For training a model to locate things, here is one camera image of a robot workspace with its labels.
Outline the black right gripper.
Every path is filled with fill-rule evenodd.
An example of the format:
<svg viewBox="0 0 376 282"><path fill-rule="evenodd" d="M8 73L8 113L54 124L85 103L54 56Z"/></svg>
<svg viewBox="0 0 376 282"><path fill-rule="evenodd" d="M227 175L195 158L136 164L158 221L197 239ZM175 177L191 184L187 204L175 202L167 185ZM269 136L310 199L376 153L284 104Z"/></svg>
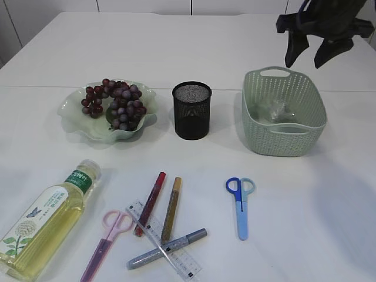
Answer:
<svg viewBox="0 0 376 282"><path fill-rule="evenodd" d="M292 67L301 53L309 47L307 35L324 38L314 57L317 69L336 56L348 52L354 46L351 39L353 36L369 37L374 30L373 24L357 18L364 4L365 1L348 0L304 1L296 13L280 15L276 22L277 32L288 31L286 67Z"/></svg>

